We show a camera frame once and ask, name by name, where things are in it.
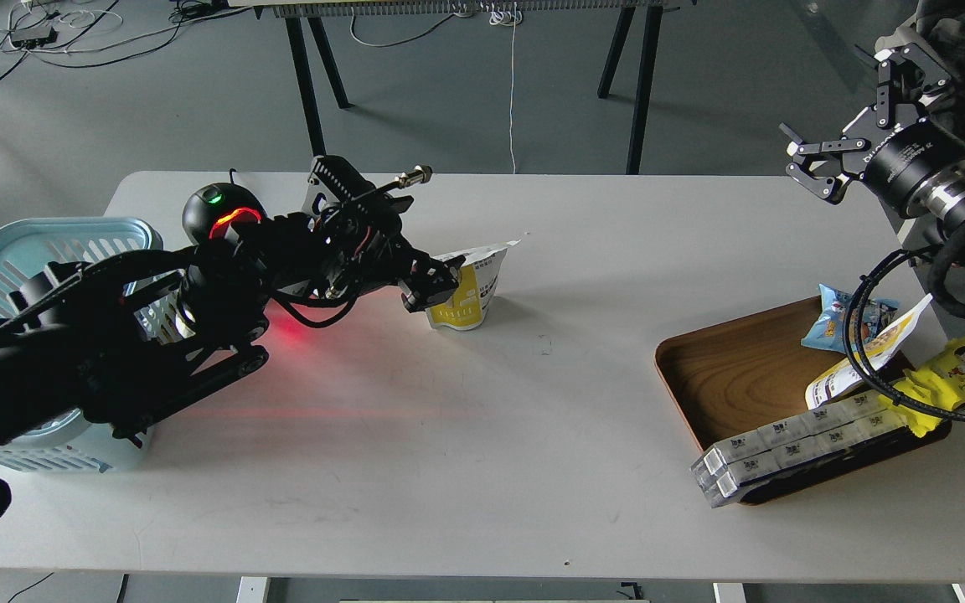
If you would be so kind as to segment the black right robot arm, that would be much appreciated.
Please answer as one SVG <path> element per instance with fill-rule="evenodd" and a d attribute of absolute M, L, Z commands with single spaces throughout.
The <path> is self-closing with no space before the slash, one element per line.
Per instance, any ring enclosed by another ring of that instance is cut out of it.
<path fill-rule="evenodd" d="M 928 290 L 965 319 L 965 142 L 931 121 L 952 98 L 957 77 L 926 43 L 855 53 L 876 71 L 875 99 L 836 140 L 805 141 L 780 125 L 790 140 L 786 172 L 831 204 L 859 182 L 903 219 L 932 216 L 930 240 L 939 251 Z"/>

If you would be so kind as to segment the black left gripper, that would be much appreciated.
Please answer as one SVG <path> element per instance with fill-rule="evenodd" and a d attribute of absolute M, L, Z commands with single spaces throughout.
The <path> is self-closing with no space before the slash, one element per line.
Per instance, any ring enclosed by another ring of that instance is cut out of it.
<path fill-rule="evenodd" d="M 398 286 L 409 313 L 446 304 L 460 286 L 466 255 L 437 259 L 403 233 L 410 195 L 395 191 L 429 183 L 417 165 L 390 182 L 368 180 L 348 160 L 312 160 L 302 208 L 258 223 L 231 225 L 231 256 L 268 296 L 282 304 L 340 308 L 384 286 Z"/>

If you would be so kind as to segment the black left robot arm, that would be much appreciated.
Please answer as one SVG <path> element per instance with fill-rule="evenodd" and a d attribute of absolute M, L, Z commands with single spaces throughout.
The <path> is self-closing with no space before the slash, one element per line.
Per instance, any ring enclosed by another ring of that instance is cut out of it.
<path fill-rule="evenodd" d="M 402 234 L 419 165 L 383 186 L 344 157 L 312 160 L 302 209 L 271 216 L 234 182 L 194 192 L 180 250 L 49 262 L 10 294 L 0 319 L 0 446 L 80 410 L 116 439 L 138 434 L 256 373 L 268 302 L 300 324 L 332 326 L 361 296 L 398 286 L 408 312 L 458 289 L 463 255 L 439 260 Z M 0 478 L 0 518 L 12 493 Z"/>

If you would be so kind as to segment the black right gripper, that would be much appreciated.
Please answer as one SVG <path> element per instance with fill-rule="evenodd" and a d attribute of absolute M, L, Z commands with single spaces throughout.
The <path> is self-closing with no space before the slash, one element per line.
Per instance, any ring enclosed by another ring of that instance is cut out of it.
<path fill-rule="evenodd" d="M 965 220 L 965 142 L 926 116 L 953 103 L 954 75 L 926 43 L 854 54 L 876 70 L 875 99 L 855 116 L 861 138 L 809 142 L 780 123 L 790 142 L 784 173 L 828 204 L 862 184 L 903 219 Z M 862 167 L 850 167 L 863 154 Z"/>

